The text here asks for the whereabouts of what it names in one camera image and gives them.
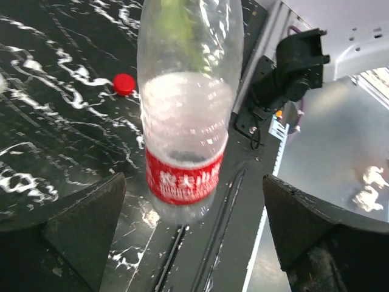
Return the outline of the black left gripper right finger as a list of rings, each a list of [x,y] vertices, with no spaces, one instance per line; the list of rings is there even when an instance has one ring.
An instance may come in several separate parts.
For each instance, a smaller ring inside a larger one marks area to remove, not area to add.
[[[388,223],[263,178],[270,231],[292,291],[388,291]]]

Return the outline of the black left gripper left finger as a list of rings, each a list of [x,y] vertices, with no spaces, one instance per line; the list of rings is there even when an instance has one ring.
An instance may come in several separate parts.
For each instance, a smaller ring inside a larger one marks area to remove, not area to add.
[[[1,218],[1,291],[99,291],[126,192],[116,173]]]

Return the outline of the red bottle cap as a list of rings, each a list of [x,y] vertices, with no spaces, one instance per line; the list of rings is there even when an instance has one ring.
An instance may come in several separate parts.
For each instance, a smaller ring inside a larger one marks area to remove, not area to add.
[[[136,89],[135,79],[128,74],[117,74],[112,82],[114,91],[120,96],[128,96]]]

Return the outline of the red label clear bottle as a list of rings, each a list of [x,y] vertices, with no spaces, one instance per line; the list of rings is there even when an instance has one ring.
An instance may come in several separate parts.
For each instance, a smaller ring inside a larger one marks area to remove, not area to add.
[[[212,205],[244,52],[240,1],[195,1],[209,73],[188,68],[158,26],[161,1],[145,1],[137,42],[137,81],[146,181],[163,221],[187,224]]]

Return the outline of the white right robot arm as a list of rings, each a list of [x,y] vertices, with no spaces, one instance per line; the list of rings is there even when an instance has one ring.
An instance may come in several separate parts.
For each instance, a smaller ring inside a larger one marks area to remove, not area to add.
[[[302,3],[319,27],[274,2],[244,73],[243,108],[274,111],[324,83],[388,66],[388,1]]]

